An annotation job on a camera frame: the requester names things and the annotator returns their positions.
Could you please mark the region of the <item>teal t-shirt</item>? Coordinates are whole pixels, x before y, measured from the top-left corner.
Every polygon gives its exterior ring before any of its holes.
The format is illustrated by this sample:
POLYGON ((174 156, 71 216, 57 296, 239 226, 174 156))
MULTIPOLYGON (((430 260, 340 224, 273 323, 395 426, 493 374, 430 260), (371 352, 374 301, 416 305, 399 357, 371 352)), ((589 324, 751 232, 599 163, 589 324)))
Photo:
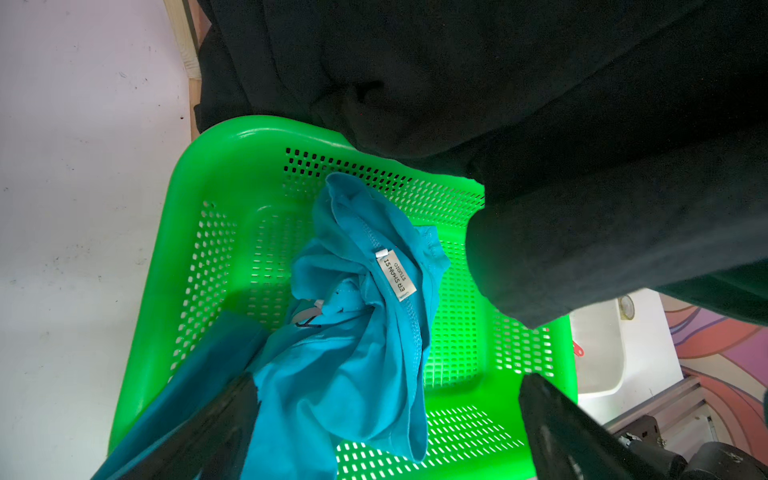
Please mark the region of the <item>teal t-shirt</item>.
POLYGON ((98 478, 116 479, 244 373, 261 407, 238 479, 333 479, 344 440, 424 459, 424 366, 449 266, 437 231, 341 173, 312 218, 283 326, 221 314, 98 478))

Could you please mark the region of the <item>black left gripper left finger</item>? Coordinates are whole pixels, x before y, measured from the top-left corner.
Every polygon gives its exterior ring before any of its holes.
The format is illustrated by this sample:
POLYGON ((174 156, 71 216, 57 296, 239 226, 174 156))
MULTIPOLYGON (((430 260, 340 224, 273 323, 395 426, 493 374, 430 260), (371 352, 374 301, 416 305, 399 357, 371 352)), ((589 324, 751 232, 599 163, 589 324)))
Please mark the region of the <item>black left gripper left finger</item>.
POLYGON ((261 402, 253 377, 244 373, 116 479, 238 479, 261 402))

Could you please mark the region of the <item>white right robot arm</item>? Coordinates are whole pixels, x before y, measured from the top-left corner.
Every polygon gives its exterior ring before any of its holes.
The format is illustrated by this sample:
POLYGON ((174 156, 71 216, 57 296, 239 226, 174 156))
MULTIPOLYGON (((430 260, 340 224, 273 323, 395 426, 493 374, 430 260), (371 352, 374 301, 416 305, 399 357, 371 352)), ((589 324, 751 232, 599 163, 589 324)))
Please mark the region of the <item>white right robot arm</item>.
POLYGON ((719 441, 694 441, 688 457, 665 440, 704 419, 698 380, 688 378, 598 424, 538 374, 523 378, 520 411, 538 479, 765 479, 767 464, 719 441))

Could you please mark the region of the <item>black t-shirt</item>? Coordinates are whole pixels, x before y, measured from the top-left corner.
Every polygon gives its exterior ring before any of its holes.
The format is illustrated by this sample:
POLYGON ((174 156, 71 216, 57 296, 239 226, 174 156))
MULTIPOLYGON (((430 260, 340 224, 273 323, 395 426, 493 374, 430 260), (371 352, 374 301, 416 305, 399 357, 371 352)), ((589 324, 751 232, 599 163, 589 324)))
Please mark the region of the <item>black t-shirt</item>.
POLYGON ((469 270, 536 328, 649 288, 767 322, 763 1, 204 1, 200 130, 244 115, 470 178, 469 270))

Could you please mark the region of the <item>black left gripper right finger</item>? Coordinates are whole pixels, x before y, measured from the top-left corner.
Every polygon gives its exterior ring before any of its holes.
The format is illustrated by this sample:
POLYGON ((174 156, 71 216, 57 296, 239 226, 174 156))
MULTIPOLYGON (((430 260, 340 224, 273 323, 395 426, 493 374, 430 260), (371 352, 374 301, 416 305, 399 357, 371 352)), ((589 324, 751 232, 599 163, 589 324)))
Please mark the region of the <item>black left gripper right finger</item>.
POLYGON ((664 477, 541 375, 523 377, 518 400, 539 480, 664 477))

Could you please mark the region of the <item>white plastic tray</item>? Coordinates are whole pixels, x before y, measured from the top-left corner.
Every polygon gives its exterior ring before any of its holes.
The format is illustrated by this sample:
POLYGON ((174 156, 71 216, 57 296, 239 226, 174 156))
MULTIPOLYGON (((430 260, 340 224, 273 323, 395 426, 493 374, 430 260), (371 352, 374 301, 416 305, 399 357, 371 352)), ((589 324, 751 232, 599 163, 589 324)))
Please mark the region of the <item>white plastic tray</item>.
POLYGON ((575 358, 578 395, 611 395, 623 384, 625 348, 616 300, 593 304, 570 314, 573 342, 585 351, 575 358))

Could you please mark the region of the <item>wooden clothes rack frame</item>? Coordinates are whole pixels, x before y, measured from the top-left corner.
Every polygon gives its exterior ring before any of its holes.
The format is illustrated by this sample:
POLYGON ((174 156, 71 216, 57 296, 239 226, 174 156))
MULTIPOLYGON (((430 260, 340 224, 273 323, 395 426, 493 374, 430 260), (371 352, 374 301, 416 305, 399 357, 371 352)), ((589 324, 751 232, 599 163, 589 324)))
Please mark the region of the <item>wooden clothes rack frame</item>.
POLYGON ((194 111, 200 102, 202 87, 199 49, 210 21, 199 1, 164 0, 163 3, 188 77, 190 134, 194 141, 200 135, 194 111))

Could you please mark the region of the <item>red clothespin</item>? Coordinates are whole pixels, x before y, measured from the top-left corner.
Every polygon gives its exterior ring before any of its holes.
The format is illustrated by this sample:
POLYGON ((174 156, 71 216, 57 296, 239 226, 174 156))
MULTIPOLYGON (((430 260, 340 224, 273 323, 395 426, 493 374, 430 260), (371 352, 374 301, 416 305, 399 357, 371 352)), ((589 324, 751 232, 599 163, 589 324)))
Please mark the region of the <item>red clothespin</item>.
POLYGON ((581 358, 585 355, 584 349, 576 341, 573 342, 573 350, 576 357, 581 358))

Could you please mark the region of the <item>yellow tape roll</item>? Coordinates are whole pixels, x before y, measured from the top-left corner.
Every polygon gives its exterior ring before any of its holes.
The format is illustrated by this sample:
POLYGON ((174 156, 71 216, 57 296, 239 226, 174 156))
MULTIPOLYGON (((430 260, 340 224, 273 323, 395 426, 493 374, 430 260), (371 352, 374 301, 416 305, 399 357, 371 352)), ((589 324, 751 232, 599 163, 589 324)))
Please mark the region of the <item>yellow tape roll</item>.
POLYGON ((635 318, 636 309, 632 298, 624 295, 617 299, 620 318, 625 321, 631 321, 635 318))

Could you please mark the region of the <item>green perforated plastic basket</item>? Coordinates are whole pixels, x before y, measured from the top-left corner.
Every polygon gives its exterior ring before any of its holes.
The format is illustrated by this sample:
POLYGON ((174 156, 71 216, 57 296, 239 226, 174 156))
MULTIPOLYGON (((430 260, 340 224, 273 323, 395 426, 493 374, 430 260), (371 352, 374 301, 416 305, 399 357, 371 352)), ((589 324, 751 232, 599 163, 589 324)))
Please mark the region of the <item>green perforated plastic basket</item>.
POLYGON ((327 175, 356 176, 416 225, 436 228, 450 266, 424 368, 429 443, 419 463, 361 442, 337 447, 342 479, 530 479, 518 395, 537 373, 577 396, 567 318, 529 330, 499 313, 468 270, 469 219, 483 187, 363 154, 342 135, 268 116, 208 129, 170 180, 109 443, 116 446, 221 312, 279 328, 290 266, 313 237, 327 175))

